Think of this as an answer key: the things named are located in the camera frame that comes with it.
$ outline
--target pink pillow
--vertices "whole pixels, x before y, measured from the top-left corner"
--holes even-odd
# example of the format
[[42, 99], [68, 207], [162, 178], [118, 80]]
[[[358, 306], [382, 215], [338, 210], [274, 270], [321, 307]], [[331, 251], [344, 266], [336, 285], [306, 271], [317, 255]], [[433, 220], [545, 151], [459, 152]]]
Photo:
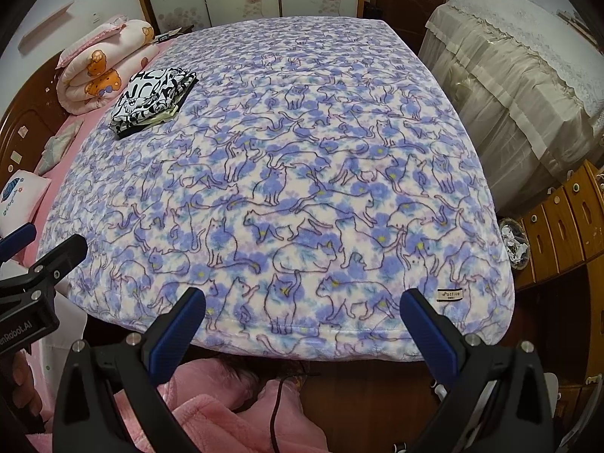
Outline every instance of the pink pillow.
[[61, 56], [59, 56], [59, 62], [57, 63], [57, 67], [55, 69], [58, 70], [59, 68], [64, 68], [84, 49], [101, 42], [103, 39], [106, 39], [111, 35], [117, 34], [124, 28], [127, 21], [128, 17], [125, 15], [116, 15], [111, 17], [107, 22], [102, 23], [92, 32], [89, 32], [84, 37], [66, 48], [61, 53]]
[[13, 174], [0, 197], [0, 237], [7, 237], [34, 218], [50, 182], [25, 170]]

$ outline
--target pink bed sheet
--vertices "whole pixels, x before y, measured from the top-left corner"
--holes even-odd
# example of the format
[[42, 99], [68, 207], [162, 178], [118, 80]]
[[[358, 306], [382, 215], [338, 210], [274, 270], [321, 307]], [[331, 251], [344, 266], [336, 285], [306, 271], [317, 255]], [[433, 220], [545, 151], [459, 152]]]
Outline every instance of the pink bed sheet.
[[[160, 56], [162, 54], [162, 51], [171, 46], [173, 43], [174, 40], [160, 43], [158, 45], [160, 47], [160, 50], [157, 56]], [[80, 131], [77, 133], [77, 136], [73, 140], [73, 143], [71, 144], [61, 161], [53, 169], [49, 170], [46, 174], [43, 175], [43, 177], [51, 179], [52, 182], [48, 186], [48, 190], [46, 191], [46, 194], [44, 195], [40, 207], [38, 208], [37, 213], [35, 214], [34, 219], [32, 220], [32, 223], [35, 225], [35, 229], [37, 230], [37, 236], [35, 238], [35, 241], [33, 243], [30, 243], [25, 248], [25, 251], [19, 252], [19, 254], [17, 254], [17, 256], [15, 257], [16, 261], [22, 264], [23, 266], [31, 267], [33, 263], [37, 260], [36, 255], [40, 242], [40, 237], [42, 236], [44, 225], [46, 224], [46, 219], [48, 218], [48, 214], [50, 213], [50, 209], [52, 208], [52, 203], [54, 203], [54, 198], [59, 193], [59, 189], [61, 189], [61, 186], [63, 185], [63, 180], [65, 179], [65, 176], [67, 175], [67, 172], [69, 171], [69, 168], [71, 167], [71, 164], [73, 163], [77, 153], [80, 151], [80, 147], [84, 143], [85, 139], [92, 132], [92, 130], [96, 128], [97, 124], [99, 123], [103, 115], [107, 112], [107, 110], [114, 106], [117, 99], [118, 98], [116, 97], [109, 104], [105, 105], [105, 107], [99, 108], [97, 110], [87, 112], [80, 116], [69, 116], [65, 123], [63, 123], [63, 125], [59, 129], [60, 133], [63, 129], [65, 129], [69, 124], [71, 124], [75, 120], [84, 119], [84, 123], [82, 124]]]

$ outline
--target pillow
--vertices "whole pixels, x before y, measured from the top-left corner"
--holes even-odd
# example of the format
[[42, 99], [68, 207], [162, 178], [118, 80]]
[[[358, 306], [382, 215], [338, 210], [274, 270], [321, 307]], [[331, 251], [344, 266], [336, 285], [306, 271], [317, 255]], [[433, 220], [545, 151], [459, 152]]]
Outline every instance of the pillow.
[[75, 120], [68, 125], [61, 134], [51, 137], [44, 146], [42, 158], [34, 170], [36, 175], [44, 175], [51, 168], [54, 168], [61, 161], [63, 155], [73, 143], [76, 134], [84, 124], [84, 120]]
[[34, 218], [50, 179], [17, 170], [2, 190], [0, 197], [0, 237], [10, 235]]
[[89, 32], [84, 37], [74, 42], [61, 53], [61, 56], [59, 56], [59, 62], [57, 63], [57, 67], [55, 69], [58, 70], [59, 68], [64, 68], [84, 49], [120, 32], [120, 30], [122, 30], [126, 25], [127, 20], [128, 17], [125, 15], [116, 15], [111, 17], [107, 22], [102, 23], [92, 32]]

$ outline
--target wooden headboard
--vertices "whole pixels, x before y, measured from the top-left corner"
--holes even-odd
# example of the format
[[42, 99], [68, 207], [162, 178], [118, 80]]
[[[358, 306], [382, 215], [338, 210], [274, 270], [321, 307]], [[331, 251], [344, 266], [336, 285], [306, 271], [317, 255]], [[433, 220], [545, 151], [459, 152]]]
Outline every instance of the wooden headboard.
[[35, 169], [46, 142], [69, 115], [57, 98], [59, 55], [29, 77], [0, 122], [0, 189], [17, 170]]

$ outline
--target hand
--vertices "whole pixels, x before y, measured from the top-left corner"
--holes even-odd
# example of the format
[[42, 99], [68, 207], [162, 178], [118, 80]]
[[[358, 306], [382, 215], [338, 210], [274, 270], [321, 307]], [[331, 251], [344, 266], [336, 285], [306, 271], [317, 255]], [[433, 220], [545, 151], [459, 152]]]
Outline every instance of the hand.
[[34, 375], [23, 352], [14, 355], [13, 380], [17, 384], [17, 387], [13, 390], [14, 404], [19, 409], [29, 406], [29, 410], [34, 416], [39, 415], [42, 410], [42, 399], [35, 391]]

